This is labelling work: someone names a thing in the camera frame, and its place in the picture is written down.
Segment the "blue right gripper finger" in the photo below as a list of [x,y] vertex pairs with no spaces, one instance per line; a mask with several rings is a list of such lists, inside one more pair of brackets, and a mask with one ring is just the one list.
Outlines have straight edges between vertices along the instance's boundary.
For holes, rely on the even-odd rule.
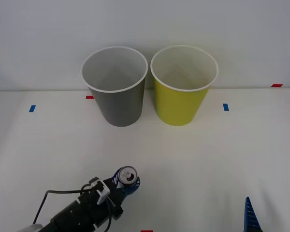
[[262,232],[250,198],[246,197],[243,232]]

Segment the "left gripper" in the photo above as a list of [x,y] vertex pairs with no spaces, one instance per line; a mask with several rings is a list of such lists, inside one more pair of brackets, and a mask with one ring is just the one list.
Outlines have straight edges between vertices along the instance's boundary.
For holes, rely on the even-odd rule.
[[111,218],[113,220],[118,220],[122,214],[123,209],[121,204],[123,203],[124,196],[133,194],[140,186],[140,178],[137,177],[136,181],[132,185],[124,185],[122,190],[117,189],[118,186],[118,172],[116,172],[111,178],[105,179],[103,181],[105,185],[109,188],[110,193],[107,199],[101,204],[97,204],[100,194],[97,192],[102,189],[102,187],[93,187],[93,190],[86,191],[80,195],[80,205],[85,211],[85,214],[89,216],[93,225],[101,226],[109,219],[108,203],[111,207]]

